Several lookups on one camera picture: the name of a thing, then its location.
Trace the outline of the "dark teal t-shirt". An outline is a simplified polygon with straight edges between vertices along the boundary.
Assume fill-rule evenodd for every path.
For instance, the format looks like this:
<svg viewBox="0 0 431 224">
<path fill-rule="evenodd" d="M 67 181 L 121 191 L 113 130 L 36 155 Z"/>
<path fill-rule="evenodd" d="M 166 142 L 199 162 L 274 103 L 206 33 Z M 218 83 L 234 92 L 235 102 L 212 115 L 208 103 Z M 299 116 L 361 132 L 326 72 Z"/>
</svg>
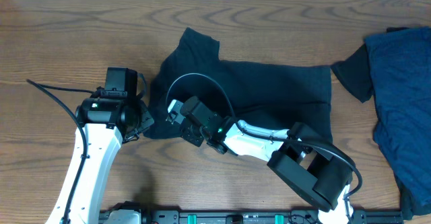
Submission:
<svg viewBox="0 0 431 224">
<path fill-rule="evenodd" d="M 331 70 L 328 66 L 295 67 L 219 58 L 220 43 L 187 28 L 177 48 L 151 82 L 150 139 L 180 136 L 167 119 L 171 100 L 197 96 L 221 116 L 235 114 L 253 126 L 287 129 L 303 122 L 332 140 Z"/>
</svg>

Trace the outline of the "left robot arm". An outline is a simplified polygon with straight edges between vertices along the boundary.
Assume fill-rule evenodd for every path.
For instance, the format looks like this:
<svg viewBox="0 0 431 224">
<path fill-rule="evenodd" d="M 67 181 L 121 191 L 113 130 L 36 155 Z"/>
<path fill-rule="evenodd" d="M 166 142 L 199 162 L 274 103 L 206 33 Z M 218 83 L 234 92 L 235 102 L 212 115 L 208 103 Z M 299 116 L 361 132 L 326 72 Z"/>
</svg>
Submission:
<svg viewBox="0 0 431 224">
<path fill-rule="evenodd" d="M 87 98 L 76 118 L 73 155 L 47 223 L 97 223 L 115 156 L 122 144 L 139 139 L 154 123 L 137 98 Z"/>
</svg>

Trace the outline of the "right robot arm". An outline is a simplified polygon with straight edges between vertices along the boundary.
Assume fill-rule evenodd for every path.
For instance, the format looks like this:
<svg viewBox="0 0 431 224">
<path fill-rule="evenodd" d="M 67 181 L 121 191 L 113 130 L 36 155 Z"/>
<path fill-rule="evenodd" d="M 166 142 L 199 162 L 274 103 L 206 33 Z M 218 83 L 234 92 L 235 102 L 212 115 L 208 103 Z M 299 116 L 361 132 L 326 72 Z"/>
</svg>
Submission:
<svg viewBox="0 0 431 224">
<path fill-rule="evenodd" d="M 355 164 L 309 126 L 271 130 L 232 116 L 220 116 L 197 97 L 172 100 L 167 120 L 181 137 L 199 147 L 207 143 L 220 154 L 251 156 L 265 161 L 281 180 L 318 208 L 319 223 L 352 223 L 348 193 Z"/>
</svg>

